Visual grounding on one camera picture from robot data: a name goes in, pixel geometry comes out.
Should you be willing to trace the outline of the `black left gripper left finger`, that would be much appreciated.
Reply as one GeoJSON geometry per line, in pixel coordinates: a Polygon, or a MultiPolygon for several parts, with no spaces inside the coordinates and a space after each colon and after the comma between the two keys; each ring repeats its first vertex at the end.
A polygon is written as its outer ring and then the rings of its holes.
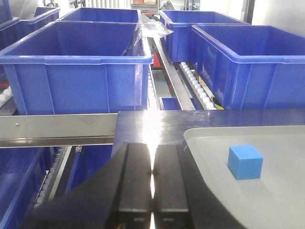
{"type": "Polygon", "coordinates": [[[91,178],[34,208],[22,229],[147,229],[151,159],[142,143],[124,143],[91,178]]]}

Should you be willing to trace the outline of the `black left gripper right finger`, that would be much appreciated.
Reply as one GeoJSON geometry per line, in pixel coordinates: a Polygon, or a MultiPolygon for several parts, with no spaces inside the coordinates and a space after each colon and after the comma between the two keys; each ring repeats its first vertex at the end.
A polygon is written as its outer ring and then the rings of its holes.
{"type": "Polygon", "coordinates": [[[188,148],[159,145],[153,174],[156,228],[243,228],[207,187],[188,148]]]}

